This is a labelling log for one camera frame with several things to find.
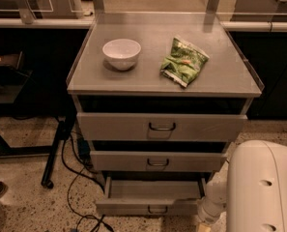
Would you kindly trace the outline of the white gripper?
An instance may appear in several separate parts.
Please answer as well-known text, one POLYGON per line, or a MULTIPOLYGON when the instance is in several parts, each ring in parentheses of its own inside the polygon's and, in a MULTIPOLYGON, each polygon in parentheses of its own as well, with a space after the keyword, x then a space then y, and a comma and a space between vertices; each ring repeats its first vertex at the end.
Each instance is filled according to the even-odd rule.
POLYGON ((208 224, 215 224, 219 220, 220 215, 225 211, 225 198, 212 199, 208 195, 204 196, 198 202, 198 217, 204 223, 197 224, 196 232, 211 232, 211 227, 208 224))

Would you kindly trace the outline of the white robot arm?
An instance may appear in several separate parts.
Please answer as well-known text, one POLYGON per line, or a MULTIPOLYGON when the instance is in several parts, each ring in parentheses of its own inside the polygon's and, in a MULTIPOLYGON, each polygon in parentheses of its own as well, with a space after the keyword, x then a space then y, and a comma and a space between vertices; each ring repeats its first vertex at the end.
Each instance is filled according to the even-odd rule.
POLYGON ((205 185, 196 232, 211 232, 221 213, 226 232, 287 232, 287 146, 250 140, 234 150, 227 179, 205 185))

